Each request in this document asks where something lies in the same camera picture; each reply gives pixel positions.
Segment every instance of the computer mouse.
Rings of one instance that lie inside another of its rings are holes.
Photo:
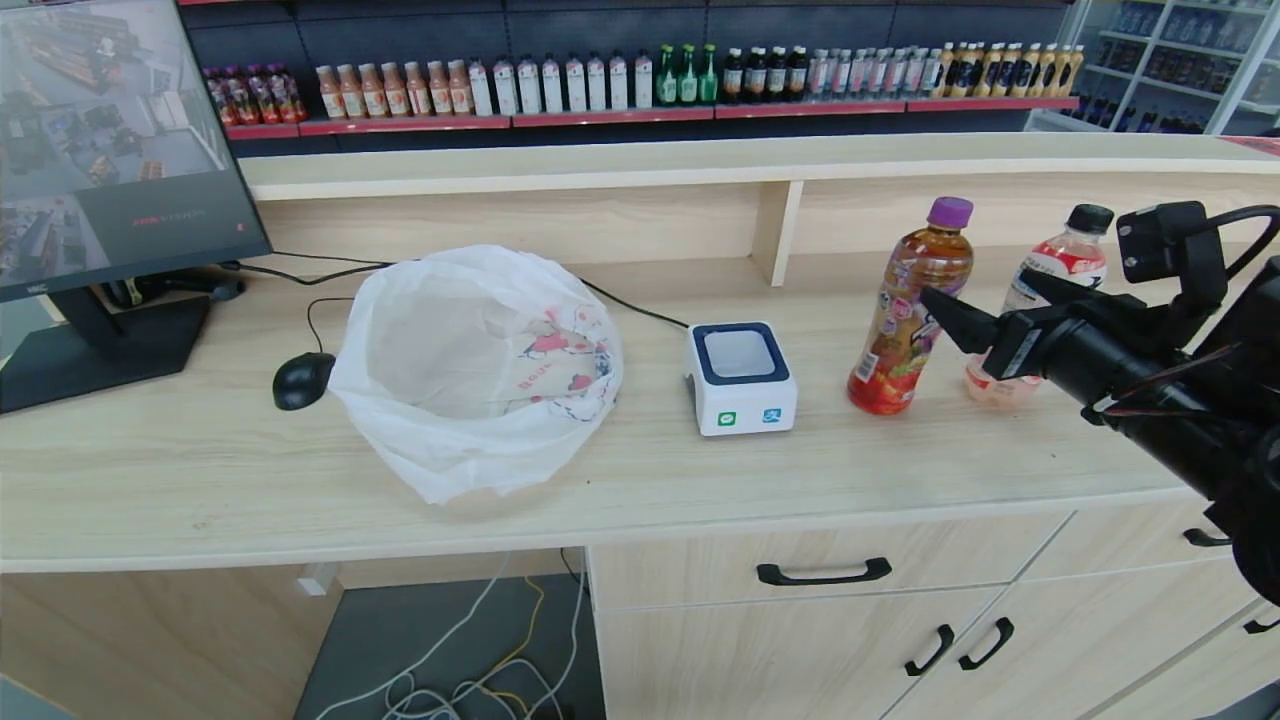
[[[271,395],[280,410],[302,410],[324,396],[337,360],[328,352],[303,352],[275,372]]]

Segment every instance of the green bottle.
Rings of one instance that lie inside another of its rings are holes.
[[[716,77],[716,45],[703,45],[703,73],[698,76],[698,101],[703,105],[716,104],[716,91],[719,78]]]
[[[658,105],[669,108],[676,104],[676,67],[672,56],[675,47],[662,46],[662,55],[658,58]]]
[[[698,69],[694,67],[694,46],[685,44],[685,61],[680,72],[680,104],[698,104]]]

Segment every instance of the monitor stand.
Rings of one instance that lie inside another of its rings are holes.
[[[0,366],[0,414],[180,373],[209,297],[113,315],[90,288],[52,292],[67,324],[23,338]]]

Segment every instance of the computer monitor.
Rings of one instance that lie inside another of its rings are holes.
[[[91,286],[270,251],[174,0],[0,10],[0,302],[67,319],[0,359],[0,413],[186,366],[207,299]]]

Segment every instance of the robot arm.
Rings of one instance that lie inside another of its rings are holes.
[[[1230,266],[1217,228],[1268,217]],[[1181,350],[1226,296],[1228,281],[1280,232],[1280,208],[1207,218],[1199,202],[1116,222],[1130,282],[1179,277],[1183,292],[1147,307],[1034,270],[1047,307],[995,318],[927,288],[923,302],[965,352],[989,351],[996,379],[1041,375],[1212,502],[1204,515],[1229,538],[1245,580],[1280,605],[1280,256],[1271,258],[1208,337]]]

